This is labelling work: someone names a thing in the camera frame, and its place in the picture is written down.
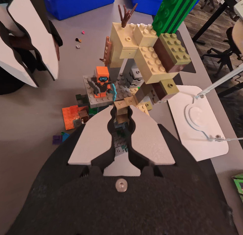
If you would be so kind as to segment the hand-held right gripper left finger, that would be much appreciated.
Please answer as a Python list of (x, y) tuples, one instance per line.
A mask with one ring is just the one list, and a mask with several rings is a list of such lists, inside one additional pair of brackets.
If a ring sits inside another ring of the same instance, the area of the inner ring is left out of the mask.
[(111, 134), (114, 117), (115, 108), (108, 106), (85, 124), (68, 160), (69, 165), (97, 166), (104, 172), (115, 158)]

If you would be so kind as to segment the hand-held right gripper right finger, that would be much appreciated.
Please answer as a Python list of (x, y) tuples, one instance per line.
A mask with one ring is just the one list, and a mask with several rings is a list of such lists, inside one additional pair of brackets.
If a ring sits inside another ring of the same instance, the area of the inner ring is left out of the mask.
[(157, 122), (135, 106), (128, 107), (128, 117), (129, 161), (140, 171), (146, 166), (175, 164)]

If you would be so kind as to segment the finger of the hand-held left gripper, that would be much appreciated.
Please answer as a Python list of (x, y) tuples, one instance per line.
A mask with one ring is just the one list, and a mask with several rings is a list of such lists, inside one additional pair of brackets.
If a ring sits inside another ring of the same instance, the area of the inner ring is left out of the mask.
[(20, 54), (10, 43), (10, 34), (22, 38), (26, 34), (22, 32), (13, 21), (7, 11), (7, 5), (0, 5), (0, 66), (18, 80), (32, 86), (38, 87), (37, 82), (30, 70), (23, 63)]
[(7, 6), (7, 12), (18, 28), (29, 37), (53, 80), (57, 80), (59, 61), (53, 36), (47, 31), (32, 2), (12, 0)]

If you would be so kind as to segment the brown toy brick chest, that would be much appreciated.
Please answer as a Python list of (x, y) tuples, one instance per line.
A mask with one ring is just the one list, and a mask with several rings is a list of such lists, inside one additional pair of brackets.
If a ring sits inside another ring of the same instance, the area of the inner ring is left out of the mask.
[(89, 114), (86, 110), (81, 110), (78, 112), (82, 124), (85, 124), (89, 120)]

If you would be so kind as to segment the zombie toy brick figure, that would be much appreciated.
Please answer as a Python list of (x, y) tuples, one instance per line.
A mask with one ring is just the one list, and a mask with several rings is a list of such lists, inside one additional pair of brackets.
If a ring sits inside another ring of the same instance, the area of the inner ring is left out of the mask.
[(66, 133), (66, 132), (61, 132), (59, 135), (53, 135), (52, 145), (60, 145), (60, 144), (63, 143), (69, 136), (70, 136), (70, 134), (68, 134), (68, 133)]

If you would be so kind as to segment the toy brick cave building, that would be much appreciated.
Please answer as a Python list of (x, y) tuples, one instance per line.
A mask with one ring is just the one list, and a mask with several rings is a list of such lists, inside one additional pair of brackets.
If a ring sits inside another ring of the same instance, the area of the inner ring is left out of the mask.
[(125, 117), (128, 106), (135, 106), (149, 115), (154, 104), (167, 101), (179, 90), (173, 78), (185, 67), (190, 66), (191, 58), (183, 42), (169, 26), (169, 33), (157, 35), (155, 24), (128, 23), (137, 4), (132, 10), (124, 6), (118, 9), (121, 22), (113, 22), (111, 35), (106, 37), (104, 58), (100, 59), (115, 85), (117, 96), (112, 100), (109, 94), (103, 98), (95, 98), (87, 80), (93, 76), (83, 76), (86, 95), (76, 95), (77, 105), (63, 108), (66, 130), (82, 124), (78, 112), (98, 109), (115, 104), (118, 123), (128, 121)]

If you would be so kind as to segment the person's left hand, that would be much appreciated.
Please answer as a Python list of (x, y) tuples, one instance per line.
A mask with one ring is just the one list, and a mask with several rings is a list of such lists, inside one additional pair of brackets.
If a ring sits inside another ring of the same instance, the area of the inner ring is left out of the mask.
[(31, 40), (27, 36), (17, 37), (17, 36), (9, 36), (9, 41), (12, 47), (14, 48), (22, 48), (25, 50), (34, 50), (34, 46), (31, 43)]

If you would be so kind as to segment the black quilted cushion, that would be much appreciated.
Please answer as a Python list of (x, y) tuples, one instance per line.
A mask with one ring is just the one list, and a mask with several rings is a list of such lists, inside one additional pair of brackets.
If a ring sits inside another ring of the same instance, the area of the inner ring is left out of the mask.
[(10, 94), (24, 86), (24, 82), (0, 67), (0, 95)]

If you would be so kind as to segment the blue plastic bin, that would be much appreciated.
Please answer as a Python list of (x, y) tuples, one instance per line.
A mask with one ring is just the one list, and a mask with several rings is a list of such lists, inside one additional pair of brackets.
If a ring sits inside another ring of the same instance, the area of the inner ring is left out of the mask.
[(114, 1), (115, 0), (44, 0), (47, 11), (58, 20), (64, 20), (112, 4)]
[(163, 0), (131, 0), (132, 4), (136, 3), (138, 6), (136, 7), (136, 12), (141, 12), (148, 15), (156, 15), (161, 3)]

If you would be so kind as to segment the white stand with pole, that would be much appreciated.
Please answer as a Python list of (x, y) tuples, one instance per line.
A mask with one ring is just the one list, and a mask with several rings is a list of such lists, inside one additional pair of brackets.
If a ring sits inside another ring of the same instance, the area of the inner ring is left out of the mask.
[(241, 64), (204, 90), (197, 86), (177, 85), (179, 93), (168, 100), (180, 141), (196, 161), (227, 154), (228, 141), (243, 139), (224, 137), (206, 97), (208, 92), (242, 70)]

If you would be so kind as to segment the orange toy brick figure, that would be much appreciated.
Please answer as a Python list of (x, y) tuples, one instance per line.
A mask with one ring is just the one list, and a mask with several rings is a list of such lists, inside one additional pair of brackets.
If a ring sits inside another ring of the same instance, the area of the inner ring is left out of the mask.
[(116, 100), (117, 91), (115, 85), (111, 82), (108, 67), (97, 66), (96, 75), (87, 82), (92, 88), (95, 98), (103, 98), (111, 94), (112, 100)]

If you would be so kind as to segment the black metal frame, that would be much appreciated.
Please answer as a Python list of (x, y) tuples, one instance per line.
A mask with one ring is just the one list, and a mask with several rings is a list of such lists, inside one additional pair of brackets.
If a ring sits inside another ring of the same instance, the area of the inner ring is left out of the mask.
[(194, 43), (205, 45), (205, 42), (199, 40), (199, 37), (210, 27), (210, 25), (225, 11), (227, 7), (233, 9), (236, 5), (236, 0), (224, 0), (224, 3), (214, 12), (214, 14), (208, 19), (208, 21), (202, 26), (202, 28), (192, 38)]

